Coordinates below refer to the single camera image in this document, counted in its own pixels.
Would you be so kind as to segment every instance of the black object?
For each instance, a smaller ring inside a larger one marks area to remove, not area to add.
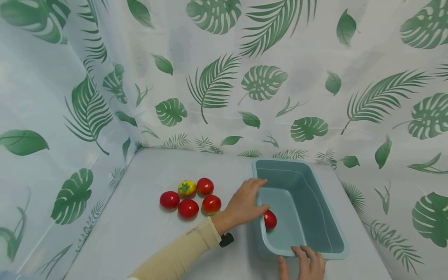
[[[224,248],[225,246],[229,245],[233,241],[234,241],[234,239],[233,239],[233,235],[231,233],[223,234],[223,235],[221,235],[220,246],[221,246],[221,248]]]

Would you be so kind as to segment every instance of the left hand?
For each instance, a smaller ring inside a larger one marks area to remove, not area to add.
[[[230,199],[227,207],[211,218],[220,235],[238,225],[258,218],[269,209],[269,205],[267,204],[259,207],[255,204],[255,196],[260,187],[266,184],[266,182],[266,179],[262,180],[258,178],[244,181]]]

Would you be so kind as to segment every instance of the hand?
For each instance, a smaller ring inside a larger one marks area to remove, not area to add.
[[[260,187],[266,184],[266,182],[266,179],[261,180],[257,178],[244,181],[241,187],[233,194],[227,207],[211,218],[219,235],[223,235],[237,225],[245,224],[258,218],[269,209],[267,204],[259,207],[255,204],[255,196]]]
[[[300,261],[300,272],[297,280],[323,280],[327,261],[323,259],[320,252],[315,253],[308,246],[300,246],[300,248],[292,246],[291,249]],[[288,266],[281,256],[279,256],[279,280],[289,280]]]

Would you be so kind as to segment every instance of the wrist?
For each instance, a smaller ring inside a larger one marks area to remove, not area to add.
[[[225,211],[219,211],[211,217],[211,222],[215,226],[216,231],[221,236],[234,228],[236,224],[233,218]]]

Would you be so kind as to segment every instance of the red tomato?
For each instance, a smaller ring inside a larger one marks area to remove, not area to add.
[[[215,186],[209,178],[201,178],[196,184],[197,190],[201,195],[209,195],[213,192]]]
[[[216,195],[209,195],[202,201],[202,211],[205,215],[213,215],[221,209],[221,199]]]
[[[267,210],[264,212],[264,224],[266,225],[267,230],[271,230],[277,225],[277,217],[271,210]]]
[[[181,198],[177,194],[177,192],[173,192],[172,190],[169,190],[167,192],[164,192],[160,196],[160,205],[168,210],[174,210],[179,205],[179,202],[181,201]]]
[[[179,215],[182,218],[184,218],[186,220],[191,220],[197,216],[197,214],[199,212],[199,206],[192,199],[184,199],[179,204],[178,211],[179,211]]]

